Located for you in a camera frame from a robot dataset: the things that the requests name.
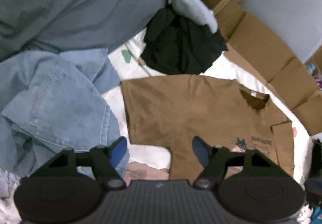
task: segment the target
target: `white sheet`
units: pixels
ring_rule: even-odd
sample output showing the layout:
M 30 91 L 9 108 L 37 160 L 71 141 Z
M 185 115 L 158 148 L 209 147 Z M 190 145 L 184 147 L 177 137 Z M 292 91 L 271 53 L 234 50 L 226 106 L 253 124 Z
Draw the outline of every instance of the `white sheet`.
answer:
M 150 69 L 149 67 L 140 66 L 137 62 L 137 59 L 144 49 L 144 35 L 145 30 L 109 54 L 111 62 L 121 80 L 164 75 L 158 71 Z M 131 57 L 130 61 L 127 58 L 129 63 L 126 63 L 123 56 L 126 51 L 130 51 L 134 56 Z M 236 79 L 239 83 L 249 89 L 270 95 L 274 104 L 289 117 L 293 122 L 293 126 L 297 129 L 297 136 L 294 137 L 294 179 L 298 183 L 304 184 L 310 171 L 313 144 L 307 131 L 297 117 L 253 75 L 230 62 L 224 55 L 221 55 L 213 63 L 212 67 L 202 75 L 220 79 Z M 124 101 L 120 87 L 116 87 L 102 96 L 118 118 L 121 135 L 125 136 L 128 140 L 130 162 L 137 161 L 139 163 L 145 163 L 156 169 L 168 169 L 170 166 L 171 156 L 167 149 L 156 146 L 130 144 L 125 118 Z

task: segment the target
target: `shirt tag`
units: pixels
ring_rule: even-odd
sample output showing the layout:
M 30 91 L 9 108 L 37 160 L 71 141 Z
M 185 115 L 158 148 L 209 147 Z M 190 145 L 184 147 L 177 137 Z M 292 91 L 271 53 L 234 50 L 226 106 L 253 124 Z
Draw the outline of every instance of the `shirt tag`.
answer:
M 251 96 L 256 97 L 257 96 L 257 92 L 256 91 L 251 91 Z

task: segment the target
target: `black circular disc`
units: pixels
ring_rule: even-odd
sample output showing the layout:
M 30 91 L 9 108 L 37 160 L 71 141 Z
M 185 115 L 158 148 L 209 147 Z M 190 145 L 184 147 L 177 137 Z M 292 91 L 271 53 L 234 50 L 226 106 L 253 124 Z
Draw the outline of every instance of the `black circular disc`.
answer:
M 303 189 L 290 177 L 230 177 L 219 185 L 218 197 L 231 214 L 257 223 L 293 218 L 305 202 Z
M 14 202 L 22 218 L 34 222 L 69 222 L 94 209 L 99 184 L 86 176 L 30 177 L 17 188 Z

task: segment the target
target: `clothing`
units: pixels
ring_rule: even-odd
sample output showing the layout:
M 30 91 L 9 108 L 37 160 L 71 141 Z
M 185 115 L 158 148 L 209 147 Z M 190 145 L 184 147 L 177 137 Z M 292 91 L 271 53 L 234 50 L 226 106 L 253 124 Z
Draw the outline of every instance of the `clothing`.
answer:
M 268 95 L 253 97 L 236 80 L 196 75 L 127 80 L 121 88 L 131 143 L 168 147 L 171 179 L 192 182 L 203 170 L 192 150 L 195 136 L 231 150 L 257 148 L 293 175 L 292 124 Z M 262 99 L 259 110 L 251 98 Z
M 1 169 L 24 177 L 65 147 L 88 151 L 120 137 L 101 97 L 120 83 L 106 49 L 24 51 L 2 61 L 0 74 Z M 121 176 L 128 158 L 116 168 Z
M 212 11 L 201 0 L 171 0 L 173 10 L 195 24 L 208 25 L 211 33 L 218 30 L 218 23 Z
M 144 29 L 165 1 L 0 0 L 0 61 L 22 48 L 111 52 Z
M 149 22 L 144 41 L 142 59 L 168 75 L 203 73 L 227 51 L 219 30 L 212 34 L 207 25 L 196 25 L 170 6 L 159 10 Z

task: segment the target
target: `black cat ears graphic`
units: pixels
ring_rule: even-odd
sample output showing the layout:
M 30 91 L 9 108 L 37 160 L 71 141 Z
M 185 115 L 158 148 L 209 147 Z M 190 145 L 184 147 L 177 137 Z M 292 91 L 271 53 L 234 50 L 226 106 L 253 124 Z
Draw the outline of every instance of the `black cat ears graphic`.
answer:
M 237 137 L 236 146 L 237 146 L 238 148 L 241 148 L 241 149 L 243 149 L 243 150 L 246 150 L 246 141 L 245 141 L 245 138 L 243 138 L 243 140 L 240 140 L 240 139 Z

